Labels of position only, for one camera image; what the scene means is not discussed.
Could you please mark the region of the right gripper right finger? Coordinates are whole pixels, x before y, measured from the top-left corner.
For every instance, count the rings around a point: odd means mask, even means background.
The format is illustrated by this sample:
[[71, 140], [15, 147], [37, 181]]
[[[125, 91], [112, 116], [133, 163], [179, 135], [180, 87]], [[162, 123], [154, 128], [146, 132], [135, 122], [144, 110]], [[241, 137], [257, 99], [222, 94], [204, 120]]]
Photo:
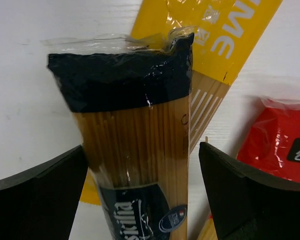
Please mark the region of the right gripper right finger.
[[300, 240], [300, 183], [238, 161], [207, 142], [199, 161], [220, 240]]

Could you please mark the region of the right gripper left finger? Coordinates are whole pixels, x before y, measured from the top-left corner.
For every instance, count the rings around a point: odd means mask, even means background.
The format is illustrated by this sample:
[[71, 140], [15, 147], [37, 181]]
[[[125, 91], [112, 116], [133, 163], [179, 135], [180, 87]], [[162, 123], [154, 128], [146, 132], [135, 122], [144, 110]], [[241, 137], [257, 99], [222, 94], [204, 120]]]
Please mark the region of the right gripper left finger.
[[0, 180], [0, 240], [69, 239], [88, 170], [82, 146]]

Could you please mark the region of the black label spaghetti bag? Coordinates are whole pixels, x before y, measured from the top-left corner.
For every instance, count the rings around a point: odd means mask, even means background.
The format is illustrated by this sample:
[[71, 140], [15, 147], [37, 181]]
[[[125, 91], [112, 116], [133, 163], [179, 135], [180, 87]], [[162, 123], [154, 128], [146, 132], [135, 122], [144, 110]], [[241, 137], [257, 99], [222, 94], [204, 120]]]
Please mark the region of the black label spaghetti bag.
[[41, 41], [114, 240], [187, 238], [194, 38]]

